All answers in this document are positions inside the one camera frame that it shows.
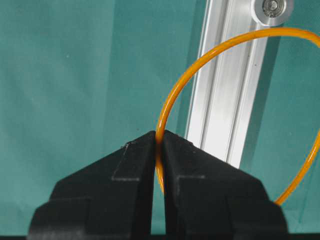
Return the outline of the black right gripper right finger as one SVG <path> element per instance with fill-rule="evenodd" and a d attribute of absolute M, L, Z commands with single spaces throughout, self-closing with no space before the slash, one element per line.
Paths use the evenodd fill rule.
<path fill-rule="evenodd" d="M 287 240 L 262 182 L 166 131 L 166 233 L 178 240 Z"/>

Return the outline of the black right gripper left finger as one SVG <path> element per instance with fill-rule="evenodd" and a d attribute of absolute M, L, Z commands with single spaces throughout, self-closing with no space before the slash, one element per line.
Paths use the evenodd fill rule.
<path fill-rule="evenodd" d="M 29 240 L 144 240 L 151 234 L 155 132 L 59 180 Z"/>

